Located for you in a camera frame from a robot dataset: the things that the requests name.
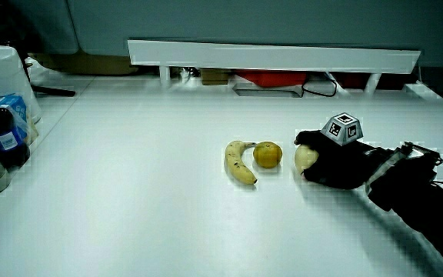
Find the bottle label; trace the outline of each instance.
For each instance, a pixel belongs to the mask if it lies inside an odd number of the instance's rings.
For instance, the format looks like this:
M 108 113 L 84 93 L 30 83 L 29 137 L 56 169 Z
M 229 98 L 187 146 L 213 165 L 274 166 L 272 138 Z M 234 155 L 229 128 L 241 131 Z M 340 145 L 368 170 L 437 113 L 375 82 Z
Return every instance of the bottle label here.
M 16 137 L 15 135 L 13 135 L 13 132 L 9 132 L 5 135 L 0 135 L 0 142 L 4 150 L 12 149 L 18 145 L 18 142 L 16 141 Z

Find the gray wall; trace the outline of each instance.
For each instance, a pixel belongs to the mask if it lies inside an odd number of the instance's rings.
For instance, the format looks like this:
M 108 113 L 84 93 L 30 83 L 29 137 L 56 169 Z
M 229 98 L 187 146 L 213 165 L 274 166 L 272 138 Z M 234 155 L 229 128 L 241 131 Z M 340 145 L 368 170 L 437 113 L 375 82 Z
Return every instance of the gray wall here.
M 128 38 L 419 49 L 443 66 L 443 0 L 11 0 L 43 51 L 128 56 Z

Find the white container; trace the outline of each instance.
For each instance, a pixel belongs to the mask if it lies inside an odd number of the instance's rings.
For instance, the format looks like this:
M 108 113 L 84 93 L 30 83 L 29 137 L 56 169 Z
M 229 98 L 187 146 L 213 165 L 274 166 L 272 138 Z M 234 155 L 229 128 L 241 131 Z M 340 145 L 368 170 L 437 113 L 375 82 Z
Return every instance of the white container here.
M 0 97 L 16 94 L 23 98 L 33 122 L 41 118 L 42 110 L 27 79 L 17 51 L 0 45 Z

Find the red object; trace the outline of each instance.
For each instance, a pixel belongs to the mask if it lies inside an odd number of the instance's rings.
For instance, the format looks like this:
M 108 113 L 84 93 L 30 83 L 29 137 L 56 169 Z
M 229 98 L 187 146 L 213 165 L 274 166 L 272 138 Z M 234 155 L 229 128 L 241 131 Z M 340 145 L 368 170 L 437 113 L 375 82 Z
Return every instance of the red object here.
M 263 88 L 302 85 L 307 78 L 305 72 L 280 70 L 238 69 L 235 74 Z

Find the plastic bottle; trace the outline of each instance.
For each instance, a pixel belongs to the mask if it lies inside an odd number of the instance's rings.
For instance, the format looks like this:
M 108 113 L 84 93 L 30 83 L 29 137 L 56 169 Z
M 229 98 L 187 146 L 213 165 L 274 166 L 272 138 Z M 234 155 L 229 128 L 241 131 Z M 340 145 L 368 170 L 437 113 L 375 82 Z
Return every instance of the plastic bottle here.
M 18 133 L 13 114 L 0 107 L 0 162 L 9 169 L 24 165 L 29 157 L 30 149 Z

